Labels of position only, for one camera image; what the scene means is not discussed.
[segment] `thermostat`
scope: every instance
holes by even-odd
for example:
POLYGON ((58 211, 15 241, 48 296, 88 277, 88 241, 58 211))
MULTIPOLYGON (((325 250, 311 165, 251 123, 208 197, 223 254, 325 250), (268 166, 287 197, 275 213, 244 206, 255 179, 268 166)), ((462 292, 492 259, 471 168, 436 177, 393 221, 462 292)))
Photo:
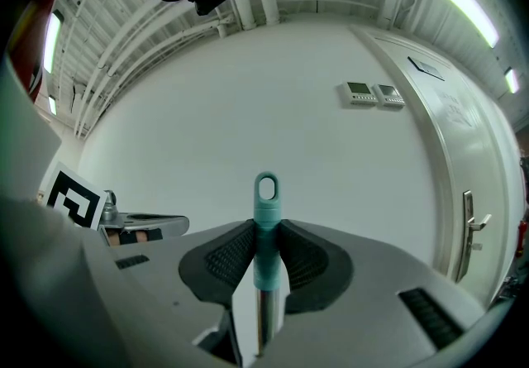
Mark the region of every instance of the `thermostat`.
POLYGON ((366 83, 344 82, 343 88, 351 105, 376 105, 379 101, 366 83))
POLYGON ((394 86, 386 86, 384 84, 376 84, 374 92, 379 96, 380 102, 385 107, 403 107, 406 105, 404 99, 394 86))

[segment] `white wall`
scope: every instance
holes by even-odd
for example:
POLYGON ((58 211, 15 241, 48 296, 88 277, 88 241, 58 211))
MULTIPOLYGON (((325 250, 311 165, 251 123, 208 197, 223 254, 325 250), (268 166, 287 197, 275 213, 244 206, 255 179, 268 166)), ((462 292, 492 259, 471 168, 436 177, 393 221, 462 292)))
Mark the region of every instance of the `white wall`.
MULTIPOLYGON (((392 83, 343 19, 299 17, 213 41, 129 91, 88 138, 79 173, 113 189, 121 211, 183 214, 197 232, 252 217, 253 180, 272 170, 284 217, 393 243, 431 264, 436 196, 414 118, 408 108, 346 105, 344 80, 392 83)), ((249 273, 234 300, 248 364, 249 273)))
POLYGON ((53 174, 55 166, 58 162, 62 162, 71 170, 77 172, 79 167, 79 161, 83 154, 84 142, 75 138, 74 131, 67 127, 62 122, 55 119, 49 113, 41 111, 36 108, 38 112, 42 113, 47 120, 50 120, 49 125, 51 129, 60 139, 60 148, 55 153, 53 160, 50 162, 48 169, 46 170, 44 177, 41 181, 40 190, 44 190, 50 181, 50 176, 53 174))

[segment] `white door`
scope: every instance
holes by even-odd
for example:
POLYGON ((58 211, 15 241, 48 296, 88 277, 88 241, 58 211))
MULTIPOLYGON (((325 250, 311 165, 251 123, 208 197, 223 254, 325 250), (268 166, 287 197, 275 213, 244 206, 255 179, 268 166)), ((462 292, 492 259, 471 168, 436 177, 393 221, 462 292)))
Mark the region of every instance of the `white door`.
POLYGON ((453 205, 453 226, 448 226, 453 228, 449 278, 457 280, 464 258, 463 193, 470 190, 473 194, 476 222, 486 214, 492 215, 488 225, 474 233, 474 243, 481 244, 482 250, 470 252, 468 271, 459 281, 459 285, 487 307, 502 281, 507 228, 502 161, 485 125, 483 109, 476 104, 468 84, 449 61, 400 38, 385 36, 376 39, 376 43, 402 70, 429 110, 437 125, 439 140, 446 149, 453 205), (410 57, 433 67, 443 79, 418 70, 410 57))

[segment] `black rubber pad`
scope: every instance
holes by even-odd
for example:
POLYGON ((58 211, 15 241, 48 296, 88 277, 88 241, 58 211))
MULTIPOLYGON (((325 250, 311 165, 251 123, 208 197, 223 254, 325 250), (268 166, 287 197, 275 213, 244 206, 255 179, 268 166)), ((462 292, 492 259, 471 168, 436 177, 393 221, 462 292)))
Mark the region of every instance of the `black rubber pad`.
POLYGON ((291 292, 285 313, 322 310, 349 287, 353 263, 341 247, 289 220, 279 225, 278 245, 291 292))
POLYGON ((119 244, 120 245, 131 245, 137 243, 136 232, 120 232, 119 233, 119 244))
POLYGON ((198 299, 231 308, 231 296, 254 255, 255 223, 248 220, 186 253, 180 277, 198 299))
POLYGON ((147 241, 162 240, 164 238, 162 236, 161 228, 154 228, 153 230, 147 230, 146 233, 147 233, 147 241))

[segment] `fluorescent light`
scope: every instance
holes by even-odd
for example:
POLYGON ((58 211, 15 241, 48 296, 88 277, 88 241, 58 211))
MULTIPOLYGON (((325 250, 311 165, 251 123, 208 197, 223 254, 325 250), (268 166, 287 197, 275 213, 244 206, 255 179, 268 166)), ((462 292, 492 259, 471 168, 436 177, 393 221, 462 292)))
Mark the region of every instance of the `fluorescent light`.
POLYGON ((55 99, 53 98, 53 96, 48 96, 48 102, 50 103, 51 113, 57 115, 57 107, 55 106, 55 99))
POLYGON ((495 47, 499 35, 493 23, 476 0, 451 0, 479 30, 490 47, 495 47))
POLYGON ((518 81, 516 80, 516 75, 514 74, 514 70, 512 68, 509 68, 505 73, 505 79, 507 80, 507 84, 509 85, 509 90, 511 93, 516 93, 520 89, 520 86, 518 86, 518 81))
POLYGON ((44 45, 44 69, 51 74, 53 68, 53 54, 55 53, 55 44, 59 37, 60 19, 52 13, 48 21, 48 30, 46 31, 46 43, 44 45))

